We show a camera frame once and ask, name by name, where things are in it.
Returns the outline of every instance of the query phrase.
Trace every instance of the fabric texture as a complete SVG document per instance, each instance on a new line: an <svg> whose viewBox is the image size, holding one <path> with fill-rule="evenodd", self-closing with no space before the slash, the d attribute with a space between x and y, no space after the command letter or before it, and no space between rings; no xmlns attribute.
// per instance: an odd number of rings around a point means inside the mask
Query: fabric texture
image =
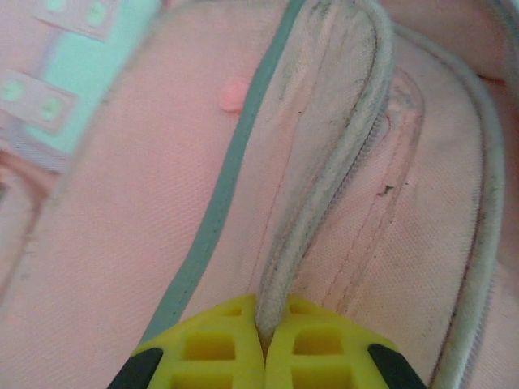
<svg viewBox="0 0 519 389"><path fill-rule="evenodd" d="M193 294L175 318L261 290L265 263L286 242L369 78L375 29L359 4L371 0L357 3L303 5L269 80L221 238L207 268L195 269L199 278L181 285ZM188 255L244 112L242 89L287 4L165 4L170 12L105 97L37 222L32 192L2 172L18 188L13 225L27 243L0 267L10 281L0 289L0 387L106 387L117 373ZM406 15L385 6L394 19ZM514 220L481 321L499 233L499 123L475 74L426 38L397 31L376 147L361 164L345 164L344 175L351 165L354 174L324 217L322 204L314 210L321 224L310 241L299 240L304 255L294 256L301 263L290 291L388 337L433 387L513 388ZM229 88L236 100L222 104ZM504 126L513 126L507 112ZM352 138L350 156L366 137Z"/></svg>
<svg viewBox="0 0 519 389"><path fill-rule="evenodd" d="M422 32L432 40L458 53L480 76L499 108L506 149L506 198L497 269L492 286L487 325L480 334L478 353L471 358L473 367L466 387L474 389L514 388L519 382L519 293L517 293L517 90L510 90L510 69L506 68L507 37L499 19L486 2L457 0L381 0L393 20Z"/></svg>

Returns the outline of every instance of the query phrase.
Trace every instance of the backpack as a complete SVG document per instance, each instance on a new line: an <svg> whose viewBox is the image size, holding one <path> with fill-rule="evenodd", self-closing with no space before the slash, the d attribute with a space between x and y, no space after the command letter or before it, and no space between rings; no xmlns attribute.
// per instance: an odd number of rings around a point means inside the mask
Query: backpack
<svg viewBox="0 0 519 389"><path fill-rule="evenodd" d="M0 52L2 387L108 387L140 340L247 293L263 344L292 294L430 387L513 387L487 345L519 312L502 128L459 57L373 0L0 17L24 32Z"/></svg>

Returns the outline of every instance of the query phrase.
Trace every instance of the pink button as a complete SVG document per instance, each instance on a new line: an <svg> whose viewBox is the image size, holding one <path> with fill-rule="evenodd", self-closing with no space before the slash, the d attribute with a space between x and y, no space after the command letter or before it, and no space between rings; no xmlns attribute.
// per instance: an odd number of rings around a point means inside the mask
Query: pink button
<svg viewBox="0 0 519 389"><path fill-rule="evenodd" d="M18 71L0 73L0 110L57 134L75 97Z"/></svg>
<svg viewBox="0 0 519 389"><path fill-rule="evenodd" d="M243 109L251 81L244 77L232 78L220 94L220 108L226 112L239 113Z"/></svg>
<svg viewBox="0 0 519 389"><path fill-rule="evenodd" d="M34 16L48 24L104 41L120 0L38 0Z"/></svg>

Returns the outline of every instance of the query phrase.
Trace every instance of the strap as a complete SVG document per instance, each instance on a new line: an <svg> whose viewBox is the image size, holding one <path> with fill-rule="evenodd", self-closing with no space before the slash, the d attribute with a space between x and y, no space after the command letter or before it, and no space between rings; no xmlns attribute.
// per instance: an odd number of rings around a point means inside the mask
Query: strap
<svg viewBox="0 0 519 389"><path fill-rule="evenodd" d="M304 0L290 0L276 35L256 70L202 223L182 266L166 289L140 341L178 322L212 257L229 214L243 156L263 98Z"/></svg>

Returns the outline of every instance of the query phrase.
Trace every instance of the zipper track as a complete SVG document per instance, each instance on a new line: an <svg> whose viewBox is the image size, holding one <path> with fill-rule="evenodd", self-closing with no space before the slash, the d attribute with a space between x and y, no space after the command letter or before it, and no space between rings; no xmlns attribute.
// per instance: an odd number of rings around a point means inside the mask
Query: zipper track
<svg viewBox="0 0 519 389"><path fill-rule="evenodd" d="M364 130L369 131L367 135L363 136L365 139L359 139L361 135L357 134L357 142L363 142L355 155L351 154L350 146L352 145L345 143L344 137L338 140L324 166L330 171L323 170L316 178L305 203L296 215L294 227L284 228L288 235L282 237L283 233L280 233L275 238L277 242L274 243L273 250L268 255L256 301L255 324L260 343L264 348L268 347L275 328L281 322L290 285L305 252L311 245L313 235L322 225L324 218L328 215L328 210L335 203L335 199L342 195L342 191L347 187L357 166L366 159L369 151L375 146L381 123L378 116L382 113L385 114L384 103L387 100L394 69L391 20L378 2L356 0L354 4L364 11L371 21L375 29L376 47L370 76L359 97L360 105L354 107L350 122L346 124L355 127L362 126ZM345 164L350 166L344 167L344 171L341 172L341 166L345 166Z"/></svg>
<svg viewBox="0 0 519 389"><path fill-rule="evenodd" d="M481 122L483 189L479 210L481 219L474 236L473 262L469 264L461 286L458 315L452 318L445 338L447 348L444 347L443 355L439 355L430 384L435 389L462 388L471 379L491 303L491 280L504 209L503 135L492 98L481 80L462 60L404 26L397 24L395 30L398 36L427 51L457 75L473 101ZM478 320L478 324L473 324L473 320Z"/></svg>
<svg viewBox="0 0 519 389"><path fill-rule="evenodd" d="M357 156L354 159L354 163L350 166L350 168L346 172L344 179L342 180L341 184L339 185L335 194L333 195L332 200L330 201L330 204L328 205L328 209L324 213L321 222L326 218L326 216L329 214L329 212L333 209L333 207L336 204L336 201L344 195L344 192L347 189L347 186L350 183L351 179L355 176L355 174L358 172L358 170L360 169L362 164L370 156L373 149L378 145L380 130L382 128L382 125L384 124L385 115L388 110L389 90L386 92L386 97L384 98L384 102L382 103L382 106L380 107L379 113L377 114L377 117L375 119L375 122L373 123L373 126L371 126L371 129L369 130L369 132L367 134L366 140L364 140L364 143L362 144L360 150L358 151Z"/></svg>
<svg viewBox="0 0 519 389"><path fill-rule="evenodd" d="M474 336L474 342L472 344L472 348L470 349L469 359L465 364L465 369L463 371L463 377L461 379L459 389L467 389L470 385L470 380L472 379L472 374L474 372L476 362L478 361L479 352L481 351L481 347L483 345L483 337L487 328L491 300L494 296L494 284L494 280L492 280L490 288L488 289L483 315L481 317L481 321L479 322L478 330Z"/></svg>

